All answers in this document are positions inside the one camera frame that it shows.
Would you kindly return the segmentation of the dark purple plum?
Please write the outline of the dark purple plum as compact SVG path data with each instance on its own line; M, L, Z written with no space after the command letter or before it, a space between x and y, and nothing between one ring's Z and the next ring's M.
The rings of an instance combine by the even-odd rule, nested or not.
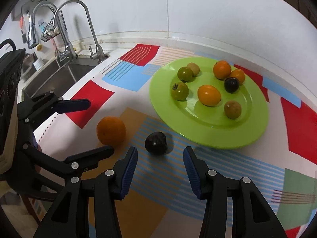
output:
M228 77L225 79L224 87L228 93L235 93L239 89L240 83L236 77Z
M154 156L164 155L168 151L167 138L163 132L154 132L145 139L145 149Z

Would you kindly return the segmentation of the small orange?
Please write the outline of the small orange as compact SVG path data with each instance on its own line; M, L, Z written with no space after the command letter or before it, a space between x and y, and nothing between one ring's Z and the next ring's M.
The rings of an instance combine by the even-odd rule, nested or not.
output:
M241 69L234 69L231 74L230 77L234 77L238 80L239 85L242 85L245 81L245 73L243 70Z

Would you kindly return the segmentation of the small orange tangerine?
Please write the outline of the small orange tangerine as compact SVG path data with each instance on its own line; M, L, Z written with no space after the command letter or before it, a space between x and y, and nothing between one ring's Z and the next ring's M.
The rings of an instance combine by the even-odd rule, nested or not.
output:
M221 101L221 93L212 85L202 85L198 88L199 101L206 106L216 106Z

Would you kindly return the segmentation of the colourful patterned tablecloth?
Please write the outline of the colourful patterned tablecloth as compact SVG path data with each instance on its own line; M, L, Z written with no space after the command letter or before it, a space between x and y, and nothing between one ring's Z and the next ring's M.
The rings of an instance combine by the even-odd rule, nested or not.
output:
M123 237L198 237L206 203L193 194L183 164L183 150L193 148L211 169L223 176L249 177L277 215L288 237L300 237L316 215L316 107L283 86L251 71L244 72L261 89L269 110L266 131L254 143L233 149L199 145L173 131L156 114L149 98L153 75L177 59L206 57L202 53L151 45L136 45L98 66L64 94L87 98L87 111L53 114L35 131L42 151L64 160L100 146L99 121L120 118L126 138L113 156L83 178L94 178L138 150L131 188L116 203ZM168 151L161 156L145 149L145 139L163 132Z

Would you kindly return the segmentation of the stainless steel sink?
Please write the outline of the stainless steel sink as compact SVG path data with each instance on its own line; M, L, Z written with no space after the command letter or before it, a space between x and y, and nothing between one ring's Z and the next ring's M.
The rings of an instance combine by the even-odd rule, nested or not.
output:
M53 60L26 81L21 90L21 100L49 91L61 97L98 65L98 61L93 61L87 56L78 57L74 61L67 60L64 63Z

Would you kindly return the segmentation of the chrome kitchen faucet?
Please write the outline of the chrome kitchen faucet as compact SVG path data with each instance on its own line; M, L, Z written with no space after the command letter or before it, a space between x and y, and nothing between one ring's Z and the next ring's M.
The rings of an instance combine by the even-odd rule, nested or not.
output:
M59 27L64 42L64 52L60 53L60 59L75 60L79 50L86 49L92 61L105 61L107 55L99 42L87 5L81 0L65 1L57 7L54 23L62 22L60 17L63 8L66 9L66 19Z

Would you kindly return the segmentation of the yellow-brown round fruit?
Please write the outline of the yellow-brown round fruit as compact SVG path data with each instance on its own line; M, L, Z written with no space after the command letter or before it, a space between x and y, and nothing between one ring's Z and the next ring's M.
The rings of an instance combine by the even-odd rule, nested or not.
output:
M225 111L225 115L229 119L236 119L240 117L242 113L242 107L241 107L241 104L238 103L237 101L228 101L224 105L224 111Z

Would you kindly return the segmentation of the yellowish round fruit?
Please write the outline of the yellowish round fruit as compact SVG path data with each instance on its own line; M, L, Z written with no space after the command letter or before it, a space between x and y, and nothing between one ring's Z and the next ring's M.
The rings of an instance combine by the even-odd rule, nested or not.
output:
M190 62L187 64L187 67L192 70L193 76L197 76L200 72L200 67L196 63Z

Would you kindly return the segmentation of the large orange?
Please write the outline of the large orange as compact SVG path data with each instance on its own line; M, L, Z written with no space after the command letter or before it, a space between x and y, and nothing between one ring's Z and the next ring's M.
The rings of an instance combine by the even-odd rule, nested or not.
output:
M126 126L118 117L104 117L97 124L96 134L98 140L103 145L115 148L124 142L126 136Z

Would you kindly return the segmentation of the green plate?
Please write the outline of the green plate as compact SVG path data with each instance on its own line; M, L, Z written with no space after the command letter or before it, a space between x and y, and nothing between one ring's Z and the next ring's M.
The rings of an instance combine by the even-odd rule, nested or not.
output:
M149 86L150 102L173 131L199 145L233 149L255 142L269 121L266 98L249 76L226 85L218 61L178 59L161 67Z

